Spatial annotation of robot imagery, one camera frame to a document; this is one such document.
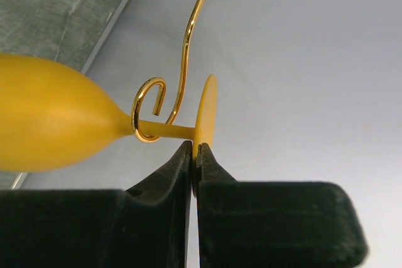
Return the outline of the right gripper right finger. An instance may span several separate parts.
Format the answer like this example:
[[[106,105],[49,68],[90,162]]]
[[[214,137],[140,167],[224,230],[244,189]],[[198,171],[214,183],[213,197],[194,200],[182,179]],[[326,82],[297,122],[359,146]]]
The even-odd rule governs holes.
[[[329,182],[244,182],[207,144],[195,163],[202,267],[356,267],[368,246],[355,208]]]

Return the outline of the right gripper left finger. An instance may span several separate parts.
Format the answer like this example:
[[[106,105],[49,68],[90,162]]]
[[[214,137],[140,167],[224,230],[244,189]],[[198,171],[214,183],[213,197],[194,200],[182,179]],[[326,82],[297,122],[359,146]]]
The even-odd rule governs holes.
[[[2,267],[185,267],[192,143],[127,190],[1,192]]]

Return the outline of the orange plastic wine glass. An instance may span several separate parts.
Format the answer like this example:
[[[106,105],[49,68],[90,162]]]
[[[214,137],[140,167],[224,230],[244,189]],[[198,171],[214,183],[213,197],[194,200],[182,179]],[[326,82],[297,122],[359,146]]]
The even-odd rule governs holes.
[[[187,139],[193,147],[212,144],[217,110],[217,79],[208,77],[194,127],[144,121],[139,111],[146,93],[159,91],[160,112],[166,83],[148,80],[127,114],[91,79],[44,58],[1,54],[1,169],[38,173],[92,157],[114,141],[136,136],[150,143],[162,137]]]

